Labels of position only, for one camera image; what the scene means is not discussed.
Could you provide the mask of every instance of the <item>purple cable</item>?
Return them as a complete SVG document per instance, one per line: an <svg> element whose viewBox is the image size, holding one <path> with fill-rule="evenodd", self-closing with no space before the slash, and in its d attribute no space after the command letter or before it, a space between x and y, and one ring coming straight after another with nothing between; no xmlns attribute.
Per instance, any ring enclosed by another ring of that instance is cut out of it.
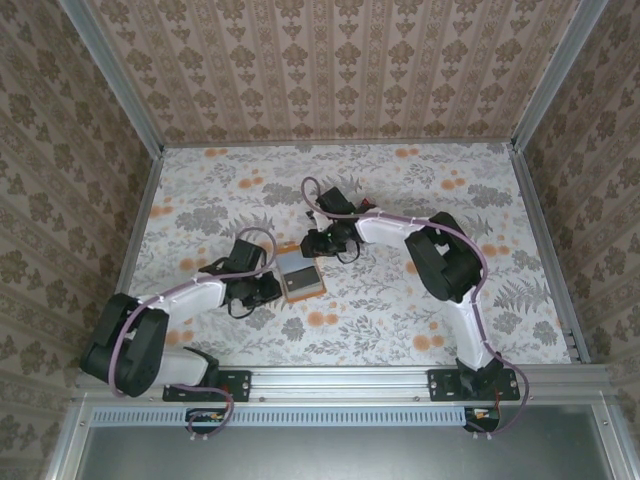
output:
<svg viewBox="0 0 640 480"><path fill-rule="evenodd" d="M392 215L384 212L362 213L362 214L354 214L354 215L338 215L334 213L327 213L322 209L320 209L319 207L317 207L307 196L307 193L305 192L305 188L304 188L307 182L314 183L314 185L316 186L318 196L322 193L322 188L320 187L320 182L318 182L318 180L316 180L313 177L305 177L302 180L302 184L300 185L300 190L302 191L302 198L304 199L305 203L309 206L309 208L311 208L311 210L317 213L320 213L325 217L335 218L335 219L387 218L389 220L396 220L399 222L413 223L415 225L422 225L424 227L430 227L436 230L441 230L443 232L446 232L462 240L464 243L466 243L469 246L469 248L473 251L473 253L476 255L476 257L480 261L480 264L482 265L482 277L480 278L480 282L478 282L478 285L476 286L476 288L471 293L471 307L473 308L473 314L476 319L476 324L478 325L478 331L480 333L480 338L482 339L482 343L484 347L487 349L487 351L493 356L493 358L497 359L503 365L513 369L516 373L518 373L518 375L522 377L522 381L524 383L524 396L522 399L522 403L520 404L520 408L518 408L518 411L516 412L516 414L514 415L514 417L511 419L509 423L507 423L504 427L499 428L494 432L491 432L491 435L497 435L499 433L505 432L508 429L510 429L516 423L516 421L522 414L523 410L527 406L527 400L529 399L529 379L520 368L518 368L508 360L505 360L504 358L502 358L500 355L496 353L496 351L493 348L491 348L491 345L489 345L489 340L484 330L484 325L482 325L482 318L480 316L480 310L477 304L477 299L478 299L478 294L480 293L480 289L484 286L484 284L487 281L487 278L489 277L489 265L487 264L487 259L485 258L480 248L478 248L478 246L470 238L458 232L457 230L454 230L453 228L447 227L445 225L440 225L438 223L430 222L428 220L423 220L421 218L405 217L403 215Z"/></svg>
<svg viewBox="0 0 640 480"><path fill-rule="evenodd" d="M271 265L273 264L274 260L275 260L275 255L276 255L276 250L277 250L277 243L276 243L276 239L275 237L271 234L271 232L269 232L268 230L265 230L264 228L260 228L260 227L248 227L245 228L243 230L240 231L240 233L238 233L236 238L240 238L244 233L249 232L249 231L257 231L257 232L262 232L264 234L266 234L269 237L269 240L271 240L271 243L273 244L273 255L271 255L271 258L267 261L267 263L265 263L262 267L258 268L257 270L254 270L253 272L244 272L244 273L225 273L225 274L221 274L221 275L209 275L209 277L211 277L211 279L216 279L216 280L223 280L226 278L243 278L243 277L252 277L254 275L258 275L259 273L262 273L264 271L266 271L267 269L269 269L269 267L271 267ZM203 283L198 283L198 281L196 279L192 279L188 282L185 282L181 285L178 285L176 287L170 288L169 290L159 294L159 295L154 295L153 297L151 297L149 300L141 303L140 305L138 305L138 307L131 312L131 314L129 315L129 317L127 318L127 321L124 322L124 325L122 326L122 330L120 330L120 333L118 334L118 338L116 339L116 343L113 346L113 353L111 354L111 361L109 362L109 372L108 372L108 376L107 376L107 382L109 384L109 389L111 390L111 393L116 396L116 397L124 397L125 395L121 392L118 391L118 388L116 387L116 365L118 363L118 357L120 356L120 350L122 349L122 344L124 343L124 337L127 334L127 332L129 331L129 329L131 328L131 325L133 325L133 322L135 322L136 318L138 318L138 315L140 315L140 313L145 309L150 307L151 305L155 304L156 302L158 302L161 299L164 299L165 297L170 297L172 295L175 295L178 292L181 292L183 290L186 290L188 288L192 288L194 286L194 283L197 285L202 285L202 284L206 284L206 281Z"/></svg>
<svg viewBox="0 0 640 480"><path fill-rule="evenodd" d="M233 397L229 392L225 392L224 390L221 390L215 387L191 387L189 385L174 385L174 387L179 388L180 390L186 390L187 392L217 393L217 394L223 395L229 402L229 408L227 409L227 414L222 419L222 422L220 422L220 425L218 425L218 427L213 432L207 433L206 434L207 437L213 437L214 435L218 435L222 430L224 430L227 424L231 421L231 417L233 416L233 410L235 408L235 402L233 401ZM187 424L187 430L189 431L189 433L193 435L199 435L193 431L193 421L196 418L202 417L206 414L207 412L203 412L203 411L195 412L193 415L191 415L191 417L189 417L189 423Z"/></svg>

